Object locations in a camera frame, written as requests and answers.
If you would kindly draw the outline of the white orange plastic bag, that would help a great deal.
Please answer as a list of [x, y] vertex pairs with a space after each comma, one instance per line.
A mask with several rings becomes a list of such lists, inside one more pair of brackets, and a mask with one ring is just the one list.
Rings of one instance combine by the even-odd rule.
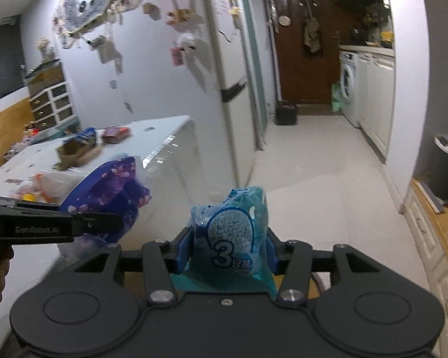
[[61, 204], [85, 177], [85, 172], [75, 169], [42, 171], [32, 175], [10, 196], [19, 200]]

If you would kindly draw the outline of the purple floral plastic bag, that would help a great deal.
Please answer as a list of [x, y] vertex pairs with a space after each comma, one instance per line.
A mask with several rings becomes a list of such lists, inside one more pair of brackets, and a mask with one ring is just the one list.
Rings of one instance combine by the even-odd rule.
[[110, 221], [99, 227], [96, 234], [86, 233], [70, 243], [59, 244], [60, 254], [75, 262], [100, 247], [118, 243], [139, 217], [139, 209], [150, 203], [151, 191], [138, 156], [126, 156], [103, 163], [71, 191], [59, 206], [61, 212], [112, 213], [122, 223], [114, 228]]

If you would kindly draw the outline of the white kitchen cabinets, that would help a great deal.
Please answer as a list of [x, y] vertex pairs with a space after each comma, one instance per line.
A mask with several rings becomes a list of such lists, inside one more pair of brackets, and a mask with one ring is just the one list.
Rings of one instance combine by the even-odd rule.
[[383, 157], [387, 157], [394, 105], [395, 57], [358, 54], [359, 122]]

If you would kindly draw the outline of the black bin by door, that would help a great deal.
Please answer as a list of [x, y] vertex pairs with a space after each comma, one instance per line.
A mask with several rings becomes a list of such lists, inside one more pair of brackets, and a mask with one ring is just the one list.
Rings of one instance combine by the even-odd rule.
[[275, 124], [289, 126], [297, 124], [298, 107], [287, 101], [278, 101], [275, 109]]

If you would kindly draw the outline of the teal sponge package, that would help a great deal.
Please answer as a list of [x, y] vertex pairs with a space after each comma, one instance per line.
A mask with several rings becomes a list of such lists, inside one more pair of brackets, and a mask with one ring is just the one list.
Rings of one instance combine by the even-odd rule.
[[277, 293], [267, 264], [268, 207], [261, 187], [231, 190], [220, 204], [192, 207], [193, 252], [178, 290], [203, 293]]

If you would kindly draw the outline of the bag hanging on door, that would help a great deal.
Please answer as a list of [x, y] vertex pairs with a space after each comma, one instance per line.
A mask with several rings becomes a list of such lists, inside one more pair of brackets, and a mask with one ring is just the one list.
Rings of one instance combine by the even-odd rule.
[[309, 55], [316, 55], [322, 50], [320, 22], [313, 13], [313, 1], [304, 0], [303, 8], [303, 48]]

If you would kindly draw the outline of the dark brown door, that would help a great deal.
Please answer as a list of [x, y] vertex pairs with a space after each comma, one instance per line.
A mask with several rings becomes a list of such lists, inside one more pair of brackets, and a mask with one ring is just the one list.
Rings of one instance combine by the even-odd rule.
[[340, 65], [333, 0], [268, 0], [281, 96], [330, 105]]

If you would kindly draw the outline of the red snack packet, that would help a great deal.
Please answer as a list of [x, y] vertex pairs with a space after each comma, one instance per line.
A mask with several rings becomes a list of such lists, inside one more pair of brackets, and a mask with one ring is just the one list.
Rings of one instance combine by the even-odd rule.
[[126, 126], [112, 126], [105, 128], [102, 133], [102, 143], [107, 145], [119, 144], [129, 138], [132, 130]]

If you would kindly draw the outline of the white low wooden cabinet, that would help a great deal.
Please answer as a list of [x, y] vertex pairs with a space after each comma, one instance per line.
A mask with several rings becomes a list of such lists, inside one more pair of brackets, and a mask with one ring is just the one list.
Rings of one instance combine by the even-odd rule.
[[431, 292], [444, 307], [444, 328], [437, 352], [448, 357], [448, 208], [436, 212], [417, 180], [405, 198], [405, 219], [416, 242]]

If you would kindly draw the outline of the white washing machine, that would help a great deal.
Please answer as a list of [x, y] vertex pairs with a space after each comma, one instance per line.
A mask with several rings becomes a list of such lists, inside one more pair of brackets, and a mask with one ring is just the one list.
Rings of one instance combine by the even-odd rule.
[[358, 121], [358, 55], [349, 51], [340, 51], [341, 74], [341, 111], [347, 121], [356, 129]]

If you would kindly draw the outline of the white refrigerator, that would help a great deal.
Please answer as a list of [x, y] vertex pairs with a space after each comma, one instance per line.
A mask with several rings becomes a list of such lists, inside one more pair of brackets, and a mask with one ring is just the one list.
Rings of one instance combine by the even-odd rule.
[[203, 0], [208, 33], [230, 139], [235, 183], [248, 184], [256, 138], [249, 91], [248, 68], [240, 32], [240, 12], [234, 0]]

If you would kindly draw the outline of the white drawer shelf unit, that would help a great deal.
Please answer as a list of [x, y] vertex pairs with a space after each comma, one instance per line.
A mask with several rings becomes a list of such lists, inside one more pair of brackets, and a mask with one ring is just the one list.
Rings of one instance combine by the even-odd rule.
[[43, 63], [24, 79], [34, 126], [40, 131], [64, 132], [79, 123], [61, 60]]

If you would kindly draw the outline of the green plastic bag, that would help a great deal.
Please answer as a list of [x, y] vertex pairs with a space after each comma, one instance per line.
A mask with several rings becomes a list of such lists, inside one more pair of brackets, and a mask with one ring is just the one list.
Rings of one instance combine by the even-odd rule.
[[341, 98], [341, 82], [335, 82], [332, 84], [331, 89], [331, 108], [333, 113], [341, 113], [342, 110], [342, 98]]

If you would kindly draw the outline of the brown cardboard box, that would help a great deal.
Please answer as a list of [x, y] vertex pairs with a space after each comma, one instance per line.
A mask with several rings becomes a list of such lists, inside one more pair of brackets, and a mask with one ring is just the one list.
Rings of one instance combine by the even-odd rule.
[[84, 166], [86, 163], [101, 154], [102, 146], [96, 138], [70, 138], [56, 149], [58, 163], [55, 169], [66, 171], [71, 167]]

